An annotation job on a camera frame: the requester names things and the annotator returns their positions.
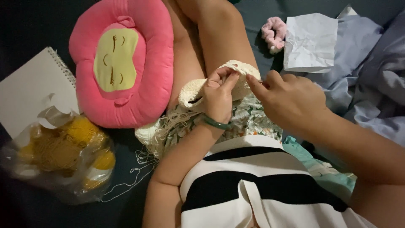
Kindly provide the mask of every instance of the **pink plush cushion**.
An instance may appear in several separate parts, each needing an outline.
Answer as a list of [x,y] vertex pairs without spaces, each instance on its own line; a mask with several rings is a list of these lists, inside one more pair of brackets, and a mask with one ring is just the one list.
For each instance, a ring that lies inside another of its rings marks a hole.
[[[112,92],[97,83],[93,70],[100,37],[114,28],[138,33],[132,61],[133,87]],[[76,91],[86,116],[107,128],[138,128],[165,110],[173,84],[173,29],[161,0],[102,0],[79,17],[69,40],[77,65]]]

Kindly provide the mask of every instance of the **person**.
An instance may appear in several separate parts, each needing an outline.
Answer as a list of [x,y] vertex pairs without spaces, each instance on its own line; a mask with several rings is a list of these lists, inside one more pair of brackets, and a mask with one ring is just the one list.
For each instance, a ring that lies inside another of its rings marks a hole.
[[[143,228],[405,227],[403,147],[333,114],[303,77],[270,71],[261,83],[248,75],[254,95],[232,103],[240,76],[217,68],[232,59],[257,68],[239,12],[226,0],[163,1],[175,36],[168,109],[188,81],[208,75],[204,115],[214,122],[174,130],[187,134],[174,140],[149,182]],[[232,129],[222,129],[229,120]],[[348,204],[283,152],[280,128],[348,165],[358,177]]]

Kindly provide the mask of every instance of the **black and white striped top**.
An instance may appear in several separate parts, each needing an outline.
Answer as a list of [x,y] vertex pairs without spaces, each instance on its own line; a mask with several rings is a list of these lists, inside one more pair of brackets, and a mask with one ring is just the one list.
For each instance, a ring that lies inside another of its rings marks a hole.
[[180,187],[183,228],[375,228],[268,136],[216,144]]

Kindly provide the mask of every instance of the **green bangle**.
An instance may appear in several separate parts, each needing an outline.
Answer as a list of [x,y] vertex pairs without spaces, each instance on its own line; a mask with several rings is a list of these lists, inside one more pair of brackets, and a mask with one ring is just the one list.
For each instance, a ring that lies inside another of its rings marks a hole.
[[231,125],[230,124],[225,124],[225,123],[220,123],[217,122],[213,119],[211,119],[209,116],[207,116],[205,113],[203,115],[203,120],[206,124],[213,126],[215,128],[221,129],[221,130],[227,130],[227,129],[231,129]]

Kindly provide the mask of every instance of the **hand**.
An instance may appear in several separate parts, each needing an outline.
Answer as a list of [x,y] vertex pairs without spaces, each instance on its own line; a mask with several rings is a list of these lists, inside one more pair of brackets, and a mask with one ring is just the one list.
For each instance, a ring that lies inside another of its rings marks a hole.
[[268,118],[303,138],[321,118],[332,114],[326,107],[324,92],[307,78],[280,76],[273,70],[267,73],[263,85],[251,75],[246,79]]
[[222,67],[212,73],[202,91],[205,99],[205,114],[211,119],[228,124],[232,117],[231,91],[239,79],[239,73],[229,67]]

